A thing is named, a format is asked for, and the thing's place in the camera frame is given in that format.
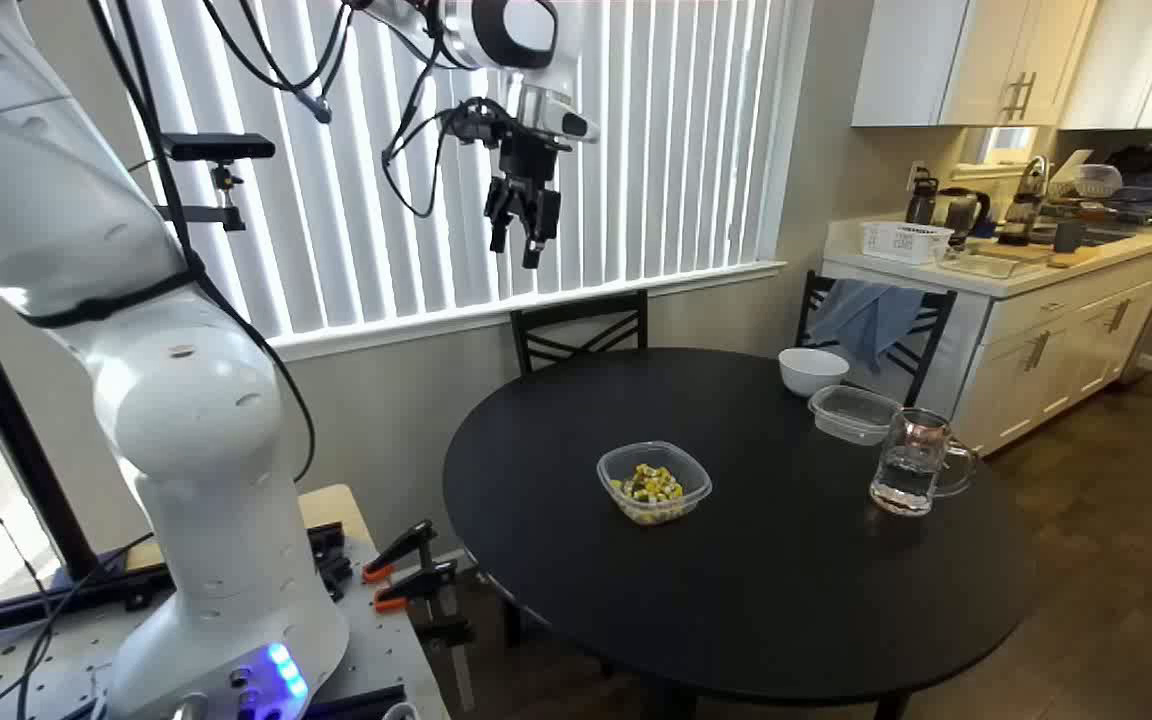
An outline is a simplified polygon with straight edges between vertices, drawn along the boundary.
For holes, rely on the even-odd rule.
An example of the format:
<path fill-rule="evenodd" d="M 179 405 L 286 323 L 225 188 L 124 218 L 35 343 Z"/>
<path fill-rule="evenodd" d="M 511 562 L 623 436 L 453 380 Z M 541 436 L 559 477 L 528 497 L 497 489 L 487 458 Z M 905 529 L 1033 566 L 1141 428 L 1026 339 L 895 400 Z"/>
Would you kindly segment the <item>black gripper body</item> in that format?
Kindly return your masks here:
<path fill-rule="evenodd" d="M 557 204 L 550 188 L 557 158 L 591 138 L 580 112 L 559 112 L 554 130 L 517 119 L 505 103 L 473 95 L 453 109 L 448 133 L 464 145 L 497 153 L 497 175 L 487 186 L 487 218 L 537 211 Z"/>

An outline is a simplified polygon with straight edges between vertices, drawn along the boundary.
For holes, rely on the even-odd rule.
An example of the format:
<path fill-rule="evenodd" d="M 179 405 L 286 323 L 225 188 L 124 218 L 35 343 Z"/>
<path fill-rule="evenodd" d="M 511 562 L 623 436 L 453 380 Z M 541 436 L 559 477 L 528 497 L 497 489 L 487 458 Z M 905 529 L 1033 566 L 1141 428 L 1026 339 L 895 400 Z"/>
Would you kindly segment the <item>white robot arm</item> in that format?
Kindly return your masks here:
<path fill-rule="evenodd" d="M 277 469 L 277 366 L 0 0 L 0 299 L 92 380 L 173 595 L 116 649 L 110 720 L 299 720 L 349 654 Z"/>

